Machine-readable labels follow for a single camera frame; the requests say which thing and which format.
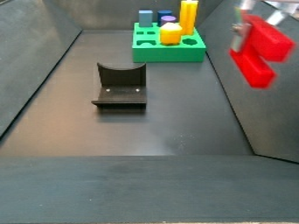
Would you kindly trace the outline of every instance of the purple block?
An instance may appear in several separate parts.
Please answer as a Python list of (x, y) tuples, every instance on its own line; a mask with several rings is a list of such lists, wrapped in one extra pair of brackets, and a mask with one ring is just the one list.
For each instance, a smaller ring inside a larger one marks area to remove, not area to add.
[(166, 23), (175, 23), (175, 22), (177, 22), (177, 17), (174, 17), (174, 16), (163, 16), (162, 17), (162, 26)]

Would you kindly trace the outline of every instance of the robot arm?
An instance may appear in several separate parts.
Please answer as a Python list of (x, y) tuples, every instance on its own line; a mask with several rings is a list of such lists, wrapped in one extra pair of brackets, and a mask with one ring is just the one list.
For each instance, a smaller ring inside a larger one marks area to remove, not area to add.
[[(241, 10), (248, 12), (252, 11), (256, 7), (258, 0), (242, 0), (241, 1)], [(294, 14), (296, 10), (299, 6), (299, 0), (270, 0), (269, 2), (278, 3), (278, 10), (273, 13), (273, 15), (266, 20), (272, 25), (278, 25), (288, 15)]]

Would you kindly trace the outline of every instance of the hole in green block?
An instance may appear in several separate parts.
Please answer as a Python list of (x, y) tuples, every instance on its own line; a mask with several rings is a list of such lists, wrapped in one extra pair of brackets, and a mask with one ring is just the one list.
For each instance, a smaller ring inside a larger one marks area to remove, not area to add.
[(182, 42), (189, 46), (195, 46), (198, 44), (198, 41), (193, 38), (187, 38)]
[(155, 40), (138, 40), (137, 44), (141, 46), (142, 44), (151, 44), (153, 46), (157, 45)]

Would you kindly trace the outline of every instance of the bin floor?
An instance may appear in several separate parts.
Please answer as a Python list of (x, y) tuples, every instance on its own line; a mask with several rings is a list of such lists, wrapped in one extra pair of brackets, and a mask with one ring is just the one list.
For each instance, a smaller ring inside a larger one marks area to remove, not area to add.
[(147, 64), (147, 110), (99, 110), (98, 62), (133, 63), (131, 31), (86, 31), (33, 98), (0, 156), (252, 155), (209, 58)]

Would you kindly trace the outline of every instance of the metal surface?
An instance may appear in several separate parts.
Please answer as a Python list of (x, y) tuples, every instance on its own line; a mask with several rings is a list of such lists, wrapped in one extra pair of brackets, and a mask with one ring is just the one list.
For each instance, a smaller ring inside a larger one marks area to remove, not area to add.
[[(258, 3), (253, 13), (268, 18), (273, 10), (266, 3)], [(269, 90), (250, 88), (229, 54), (234, 22), (234, 2), (229, 1), (201, 26), (230, 103), (256, 153), (299, 162), (299, 50), (296, 49), (285, 64), (272, 64), (280, 75), (273, 87)], [(299, 22), (294, 18), (288, 18), (280, 30), (299, 44)]]
[(66, 53), (81, 28), (53, 1), (0, 7), (0, 136)]
[(131, 31), (85, 32), (0, 145), (0, 156), (252, 155), (209, 59), (147, 64), (146, 113), (101, 111), (101, 61), (133, 66)]
[(0, 179), (0, 223), (299, 222), (299, 165), (262, 157), (6, 157)]
[[(198, 24), (223, 0), (201, 0)], [(171, 10), (179, 17), (181, 0), (54, 0), (85, 30), (133, 30), (138, 11), (153, 10), (154, 21), (159, 10)]]

